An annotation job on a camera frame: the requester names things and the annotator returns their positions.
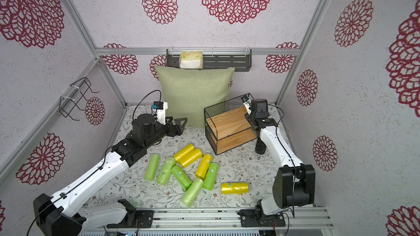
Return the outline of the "yellow roll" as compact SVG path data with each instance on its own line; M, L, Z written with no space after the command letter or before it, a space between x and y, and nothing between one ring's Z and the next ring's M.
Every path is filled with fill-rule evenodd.
M201 162L199 164L199 167L195 173L195 176L197 178L200 178L202 180L205 179L208 168L210 167L210 164L212 163L213 156L210 154L205 154L203 158L201 159Z
M180 160L186 157L188 154L190 154L192 151L194 151L195 147L192 144L188 144L186 147L184 147L181 151L176 153L173 158L176 160L177 163L180 163Z
M249 192L249 185L246 182L223 183L222 194L243 194Z
M200 159L202 157L202 152L199 148L195 148L192 152L190 152L185 157L181 158L179 161L179 164L183 168L187 168L192 163L194 163L196 160Z

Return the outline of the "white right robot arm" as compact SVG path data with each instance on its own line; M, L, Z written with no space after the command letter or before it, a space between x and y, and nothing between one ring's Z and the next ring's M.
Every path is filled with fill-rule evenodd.
M267 100L242 96L241 101L247 110L245 119L258 137L256 153L262 155L268 150L278 167L271 196L257 204L259 216L271 216L289 207L313 204L315 169L304 164L281 136L280 121L270 117Z

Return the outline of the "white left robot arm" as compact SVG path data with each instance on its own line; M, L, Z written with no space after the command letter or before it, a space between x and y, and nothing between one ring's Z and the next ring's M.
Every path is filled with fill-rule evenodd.
M187 118L173 117L159 121L152 114L139 115L132 121L131 132L107 149L98 164L53 195L43 193L33 201L34 224L45 236L77 236L108 225L138 226L137 209L128 200L97 208L86 208L84 204L105 184L145 156L148 148L166 136L181 135L187 121Z

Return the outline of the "black trash bag roll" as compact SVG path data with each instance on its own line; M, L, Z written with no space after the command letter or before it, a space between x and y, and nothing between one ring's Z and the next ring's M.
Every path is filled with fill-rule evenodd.
M266 152L266 145L260 138L257 139L255 152L259 155L263 155Z

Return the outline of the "green cushion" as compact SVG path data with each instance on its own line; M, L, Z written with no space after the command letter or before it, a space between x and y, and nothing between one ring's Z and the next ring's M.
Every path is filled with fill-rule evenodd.
M224 102L235 69L180 69L155 66L168 108L166 115L187 118L187 125L204 128L204 109Z

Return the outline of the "green roll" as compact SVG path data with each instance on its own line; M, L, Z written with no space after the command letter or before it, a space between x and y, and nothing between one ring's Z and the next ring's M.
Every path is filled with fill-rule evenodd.
M181 202L187 206L188 208L190 208L195 200L195 198L197 197L197 195L199 194L199 192L201 191L203 186L203 180L200 178L196 178L192 185L189 187L189 189L187 189L187 191L184 193L183 197L181 198Z
M160 156L158 154L152 154L152 156L149 160L147 170L146 170L145 175L144 175L144 180L154 181L155 175L156 175L156 170L157 170L157 167L159 165L159 161L160 161Z
M171 175L171 169L177 164L177 161L173 157L169 157L166 159L160 174L158 175L156 182L160 185L166 185L170 175Z
M205 176L203 182L203 188L206 190L213 190L215 185L215 180L218 174L219 165L217 163L212 162L208 168L207 174Z

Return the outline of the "green roll far left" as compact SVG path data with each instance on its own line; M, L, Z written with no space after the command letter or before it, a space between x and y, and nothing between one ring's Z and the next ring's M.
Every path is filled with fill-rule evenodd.
M145 175L144 175L144 180L154 181L155 175L156 175L156 170L157 170L157 167L159 165L159 161L160 161L160 156L158 154L152 154L152 156L149 160L147 170L146 170Z

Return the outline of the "green roll middle diagonal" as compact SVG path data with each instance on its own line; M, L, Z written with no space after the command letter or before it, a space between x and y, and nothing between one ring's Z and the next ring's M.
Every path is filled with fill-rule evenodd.
M192 185L192 181L179 165L173 166L171 169L171 173L174 175L176 180L180 183L183 191L187 191L190 188L190 186Z

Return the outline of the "white yellow sponge pack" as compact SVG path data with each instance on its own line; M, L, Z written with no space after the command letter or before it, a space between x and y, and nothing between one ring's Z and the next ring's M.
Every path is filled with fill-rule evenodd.
M181 69L202 69L203 54L201 51L184 51L179 56Z

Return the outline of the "green roll right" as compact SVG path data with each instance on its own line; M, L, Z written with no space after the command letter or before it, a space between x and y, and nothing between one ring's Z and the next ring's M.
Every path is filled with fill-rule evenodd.
M217 163L212 162L208 168L207 174L205 176L203 182L203 188L206 190L213 190L215 185L215 180L218 174L219 165Z

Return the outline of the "green roll front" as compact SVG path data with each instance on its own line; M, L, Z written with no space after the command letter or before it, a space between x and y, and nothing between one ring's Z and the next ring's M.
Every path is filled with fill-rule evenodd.
M181 202L187 206L188 208L190 208L195 200L195 198L197 197L197 195L199 194L199 192L201 191L203 186L203 180L200 178L196 178L192 185L189 187L189 189L187 189L187 191L184 193L183 197L181 198Z

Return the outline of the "grey wall rack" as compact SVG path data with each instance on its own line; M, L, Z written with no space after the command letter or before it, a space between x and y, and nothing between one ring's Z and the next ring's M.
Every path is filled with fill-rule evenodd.
M173 50L166 50L166 63L168 67L180 68L180 54ZM235 72L249 72L252 66L252 51L246 49L238 55L203 55L203 69L235 68Z

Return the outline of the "metal base rail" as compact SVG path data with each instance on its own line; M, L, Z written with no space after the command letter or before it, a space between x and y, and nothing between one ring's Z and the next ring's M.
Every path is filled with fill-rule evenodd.
M142 209L148 221L141 228L95 228L86 236L335 236L324 207L296 207L275 221L256 222L253 209Z

